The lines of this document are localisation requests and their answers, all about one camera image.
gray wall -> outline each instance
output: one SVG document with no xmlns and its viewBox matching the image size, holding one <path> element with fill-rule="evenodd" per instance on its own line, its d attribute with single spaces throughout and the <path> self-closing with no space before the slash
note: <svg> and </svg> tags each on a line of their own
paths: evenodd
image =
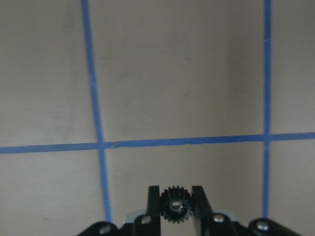
<svg viewBox="0 0 315 236">
<path fill-rule="evenodd" d="M 263 7 L 91 1 L 106 141 L 262 134 Z M 315 131 L 314 10 L 312 0 L 273 2 L 273 134 Z M 3 0 L 0 25 L 0 146 L 95 143 L 80 1 Z M 304 235 L 315 218 L 314 144 L 271 144 L 270 218 Z M 245 225 L 261 215 L 262 142 L 106 155 L 118 226 L 155 184 L 203 185 L 214 209 Z M 102 220 L 99 176 L 97 150 L 0 155 L 1 235 L 76 235 Z M 193 235 L 192 221 L 163 221 L 163 235 L 178 232 Z"/>
</svg>

grid line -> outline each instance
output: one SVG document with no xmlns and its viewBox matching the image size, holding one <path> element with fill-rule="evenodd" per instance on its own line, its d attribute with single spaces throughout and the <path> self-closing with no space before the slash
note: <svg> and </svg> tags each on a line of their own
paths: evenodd
<svg viewBox="0 0 315 236">
<path fill-rule="evenodd" d="M 271 141 L 271 0 L 264 1 L 264 153 L 262 216 L 269 213 L 270 141 Z"/>
<path fill-rule="evenodd" d="M 93 117 L 94 126 L 97 136 L 97 146 L 98 146 L 98 158 L 100 166 L 100 177 L 101 177 L 101 187 L 103 194 L 103 207 L 105 218 L 107 221 L 112 221 L 111 204 L 108 192 L 108 179 L 107 179 L 107 166 L 106 166 L 106 156 L 103 148 L 103 129 L 101 123 L 101 115 L 98 102 L 98 86 L 96 79 L 96 69 L 94 63 L 94 50 L 93 50 L 93 40 L 92 40 L 92 30 L 91 30 L 91 20 L 90 20 L 90 10 L 89 1 L 81 0 L 82 6 L 82 18 L 83 18 L 83 28 L 85 37 L 85 47 L 87 54 L 87 64 L 89 72 L 89 82 L 91 90 L 91 99 L 93 105 Z"/>
<path fill-rule="evenodd" d="M 315 139 L 315 132 L 273 134 L 271 135 L 270 142 L 290 141 L 290 140 L 309 140 L 309 139 Z M 263 134 L 258 134 L 258 135 L 218 136 L 218 137 L 179 138 L 179 139 L 126 140 L 126 141 L 119 141 L 119 142 L 103 142 L 102 146 L 104 149 L 143 148 L 143 147 L 158 147 L 158 146 L 264 142 L 264 140 L 265 140 L 265 136 Z M 0 154 L 98 150 L 98 149 L 99 149 L 98 143 L 51 144 L 51 145 L 0 147 Z"/>
</svg>

small gear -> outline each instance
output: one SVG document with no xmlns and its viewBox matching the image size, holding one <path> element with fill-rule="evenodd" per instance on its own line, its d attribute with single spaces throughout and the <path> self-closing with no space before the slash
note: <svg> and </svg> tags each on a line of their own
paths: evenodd
<svg viewBox="0 0 315 236">
<path fill-rule="evenodd" d="M 183 187 L 168 188 L 160 197 L 160 211 L 169 222 L 184 222 L 192 214 L 192 198 Z"/>
</svg>

metal screw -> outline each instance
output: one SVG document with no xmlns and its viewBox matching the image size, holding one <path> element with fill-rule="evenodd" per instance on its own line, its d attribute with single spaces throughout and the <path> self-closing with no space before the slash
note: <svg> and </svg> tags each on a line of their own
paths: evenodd
<svg viewBox="0 0 315 236">
<path fill-rule="evenodd" d="M 99 229 L 99 234 L 100 235 L 104 235 L 104 234 L 107 234 L 109 233 L 111 230 L 111 226 L 110 225 L 104 225 L 102 226 L 100 229 Z"/>
<path fill-rule="evenodd" d="M 256 226 L 259 230 L 263 230 L 263 231 L 269 230 L 269 225 L 264 221 L 258 221 Z"/>
<path fill-rule="evenodd" d="M 213 216 L 213 220 L 214 220 L 215 222 L 222 223 L 222 222 L 224 222 L 224 216 L 221 215 L 221 214 L 215 214 L 215 215 Z"/>
<path fill-rule="evenodd" d="M 145 224 L 149 224 L 151 222 L 151 216 L 149 215 L 144 215 L 141 218 L 141 224 L 145 225 Z"/>
</svg>

vertical blue tape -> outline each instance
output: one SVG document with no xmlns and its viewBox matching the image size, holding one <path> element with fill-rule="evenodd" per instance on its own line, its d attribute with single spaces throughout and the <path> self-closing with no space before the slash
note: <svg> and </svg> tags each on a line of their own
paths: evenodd
<svg viewBox="0 0 315 236">
<path fill-rule="evenodd" d="M 271 142 L 271 0 L 264 2 L 264 157 L 262 216 L 269 214 L 269 176 Z"/>
<path fill-rule="evenodd" d="M 89 1 L 81 0 L 82 5 L 82 17 L 84 25 L 84 36 L 85 36 L 85 46 L 87 54 L 87 63 L 89 71 L 89 81 L 93 105 L 93 115 L 95 131 L 98 143 L 98 153 L 99 153 L 99 164 L 100 164 L 100 175 L 101 175 L 101 187 L 103 191 L 103 207 L 106 215 L 107 221 L 112 221 L 111 214 L 111 204 L 108 192 L 108 180 L 107 180 L 107 166 L 106 166 L 106 156 L 103 148 L 103 133 L 101 125 L 101 116 L 98 104 L 98 91 L 97 91 L 97 81 L 96 81 L 96 70 L 94 63 L 94 52 L 93 52 L 93 40 L 91 32 L 91 21 L 90 21 L 90 10 Z"/>
</svg>

